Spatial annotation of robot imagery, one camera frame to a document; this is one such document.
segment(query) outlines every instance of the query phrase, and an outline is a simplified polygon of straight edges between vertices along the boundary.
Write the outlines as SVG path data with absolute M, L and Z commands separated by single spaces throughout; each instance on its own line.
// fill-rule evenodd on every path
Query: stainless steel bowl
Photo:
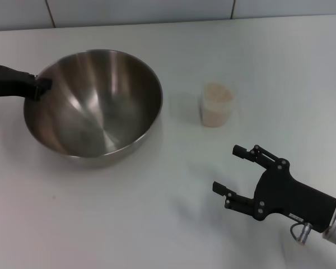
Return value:
M 43 145 L 84 164 L 134 150 L 157 120 L 162 89 L 154 71 L 115 50 L 66 56 L 37 79 L 52 79 L 40 101 L 25 99 L 28 129 Z

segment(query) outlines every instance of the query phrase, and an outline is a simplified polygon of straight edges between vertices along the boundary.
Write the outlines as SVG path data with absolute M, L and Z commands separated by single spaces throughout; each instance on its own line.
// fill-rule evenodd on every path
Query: table surface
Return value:
M 336 197 L 336 16 L 0 32 L 0 64 L 39 73 L 88 49 L 130 53 L 164 92 L 149 139 L 118 164 L 88 169 L 29 134 L 23 100 L 0 98 L 0 269 L 336 268 L 336 246 L 292 220 L 224 209 L 213 181 L 253 197 L 263 168 L 231 154 L 259 144 L 297 180 Z M 198 96 L 237 93 L 221 128 Z

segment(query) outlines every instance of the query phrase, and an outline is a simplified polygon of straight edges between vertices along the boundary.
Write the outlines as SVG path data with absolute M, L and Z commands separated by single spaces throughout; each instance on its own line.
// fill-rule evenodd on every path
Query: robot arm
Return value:
M 323 237 L 336 244 L 336 199 L 304 185 L 290 174 L 290 163 L 277 158 L 258 145 L 250 151 L 236 145 L 233 154 L 255 162 L 266 169 L 254 193 L 249 199 L 214 182 L 213 191 L 225 196 L 225 208 L 235 210 L 262 221 L 272 213 L 279 213 L 297 221 L 291 233 L 304 245 L 311 230 L 324 233 Z M 304 228 L 296 237 L 292 228 L 302 224 Z

